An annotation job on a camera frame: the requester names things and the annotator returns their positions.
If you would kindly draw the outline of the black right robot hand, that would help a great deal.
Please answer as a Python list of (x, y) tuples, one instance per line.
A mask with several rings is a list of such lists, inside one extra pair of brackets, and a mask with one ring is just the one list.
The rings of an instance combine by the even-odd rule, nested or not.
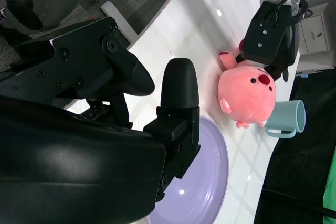
[(1, 73), (1, 223), (132, 223), (153, 211), (200, 151), (197, 77), (164, 72), (157, 117), (132, 128), (125, 95), (154, 82), (111, 17), (32, 39)]

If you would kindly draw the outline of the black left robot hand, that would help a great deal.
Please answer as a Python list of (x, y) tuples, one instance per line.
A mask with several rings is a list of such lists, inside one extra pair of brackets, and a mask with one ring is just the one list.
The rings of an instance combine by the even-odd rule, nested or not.
[(283, 73), (285, 74), (284, 81), (288, 81), (288, 67), (292, 66), (296, 60), (299, 39), (299, 24), (286, 27), (274, 61), (265, 67), (265, 71), (272, 76), (274, 81), (278, 80)]

